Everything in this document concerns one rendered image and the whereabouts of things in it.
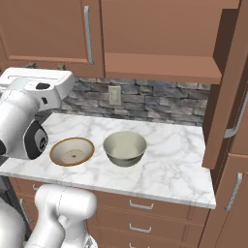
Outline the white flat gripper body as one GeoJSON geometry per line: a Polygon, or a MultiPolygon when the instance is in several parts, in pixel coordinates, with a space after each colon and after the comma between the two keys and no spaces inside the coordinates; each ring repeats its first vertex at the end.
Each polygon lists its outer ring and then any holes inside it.
{"type": "Polygon", "coordinates": [[[61,99],[65,99],[71,93],[75,83],[71,71],[10,67],[0,76],[0,86],[8,87],[15,78],[51,83],[56,87],[61,99]]]}

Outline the brown base cabinet door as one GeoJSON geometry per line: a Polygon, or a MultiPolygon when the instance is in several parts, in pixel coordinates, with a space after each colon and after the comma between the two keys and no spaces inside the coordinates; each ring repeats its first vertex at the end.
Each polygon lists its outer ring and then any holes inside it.
{"type": "Polygon", "coordinates": [[[38,210],[35,205],[34,197],[33,196],[27,196],[22,194],[16,195],[18,198],[18,201],[20,198],[24,199],[24,209],[28,215],[28,218],[30,220],[29,227],[31,230],[34,230],[37,220],[38,220],[38,210]]]}

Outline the brown tall cabinet upper door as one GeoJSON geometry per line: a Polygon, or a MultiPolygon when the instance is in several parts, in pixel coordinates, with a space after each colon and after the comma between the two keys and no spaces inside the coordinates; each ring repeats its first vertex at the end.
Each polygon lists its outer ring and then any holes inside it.
{"type": "Polygon", "coordinates": [[[205,152],[202,166],[213,170],[227,130],[234,100],[248,55],[248,0],[240,0],[237,11],[227,10],[221,17],[219,42],[215,58],[222,60],[221,51],[230,44],[224,72],[219,84],[210,87],[202,130],[205,152]]]}

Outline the brown tall cabinet door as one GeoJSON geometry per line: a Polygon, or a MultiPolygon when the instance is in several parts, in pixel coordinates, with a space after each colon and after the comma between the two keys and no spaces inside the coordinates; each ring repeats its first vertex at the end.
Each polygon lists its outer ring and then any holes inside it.
{"type": "Polygon", "coordinates": [[[227,153],[220,171],[211,176],[216,207],[209,211],[199,248],[248,248],[248,155],[227,153]],[[226,211],[238,172],[242,182],[226,211]]]}
{"type": "Polygon", "coordinates": [[[227,10],[221,17],[219,42],[215,58],[222,60],[221,51],[230,44],[224,72],[219,84],[210,87],[202,130],[205,152],[202,166],[213,170],[227,130],[234,100],[248,55],[248,0],[240,0],[237,11],[227,10]]]}

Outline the brown tall cabinet lower door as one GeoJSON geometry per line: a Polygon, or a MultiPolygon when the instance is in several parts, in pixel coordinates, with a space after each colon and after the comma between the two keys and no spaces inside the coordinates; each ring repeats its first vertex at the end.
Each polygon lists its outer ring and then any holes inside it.
{"type": "Polygon", "coordinates": [[[211,176],[216,207],[209,211],[199,248],[248,248],[248,155],[227,153],[220,171],[211,176]],[[242,182],[226,211],[238,172],[242,182]]]}

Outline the white bowl with tan rim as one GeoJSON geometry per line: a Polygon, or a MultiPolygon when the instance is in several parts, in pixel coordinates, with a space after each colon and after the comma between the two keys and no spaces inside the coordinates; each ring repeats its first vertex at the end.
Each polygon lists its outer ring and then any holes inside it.
{"type": "Polygon", "coordinates": [[[67,138],[51,148],[49,158],[56,165],[71,167],[88,161],[94,151],[95,147],[89,139],[67,138]]]}

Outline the grey-green deep bowl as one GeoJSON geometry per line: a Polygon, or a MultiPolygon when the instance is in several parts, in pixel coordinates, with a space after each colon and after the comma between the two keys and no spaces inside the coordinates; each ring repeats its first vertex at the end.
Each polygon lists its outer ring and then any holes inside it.
{"type": "Polygon", "coordinates": [[[104,150],[111,162],[118,167],[131,167],[142,158],[147,143],[143,136],[136,132],[116,132],[105,138],[104,150]]]}

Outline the narrow brown drawer front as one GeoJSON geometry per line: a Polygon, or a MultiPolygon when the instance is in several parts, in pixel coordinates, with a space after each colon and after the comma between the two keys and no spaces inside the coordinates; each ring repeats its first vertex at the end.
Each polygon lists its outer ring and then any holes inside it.
{"type": "Polygon", "coordinates": [[[33,184],[36,184],[37,187],[43,185],[43,182],[15,177],[10,177],[10,181],[17,194],[27,196],[34,196],[36,194],[37,191],[34,191],[32,188],[33,184]]]}

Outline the brown wall cabinet door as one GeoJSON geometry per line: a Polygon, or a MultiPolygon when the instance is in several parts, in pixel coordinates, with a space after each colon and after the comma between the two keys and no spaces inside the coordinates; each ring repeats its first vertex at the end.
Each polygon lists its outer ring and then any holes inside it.
{"type": "Polygon", "coordinates": [[[0,0],[0,71],[28,63],[39,69],[65,64],[81,78],[102,78],[100,0],[0,0]],[[94,65],[88,63],[84,6],[90,7],[94,65]]]}

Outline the grey wall power outlet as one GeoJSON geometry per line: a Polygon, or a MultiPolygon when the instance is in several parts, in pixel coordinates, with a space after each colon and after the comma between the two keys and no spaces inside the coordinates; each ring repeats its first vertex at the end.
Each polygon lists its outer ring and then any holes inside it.
{"type": "Polygon", "coordinates": [[[110,85],[108,87],[108,100],[111,105],[121,105],[121,87],[110,85]]]}

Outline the wide brown wall cabinet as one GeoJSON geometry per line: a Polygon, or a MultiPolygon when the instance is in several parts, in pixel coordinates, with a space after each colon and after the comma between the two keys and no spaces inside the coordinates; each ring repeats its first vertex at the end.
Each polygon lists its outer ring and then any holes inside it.
{"type": "Polygon", "coordinates": [[[218,84],[221,15],[240,0],[101,0],[108,78],[218,84]]]}

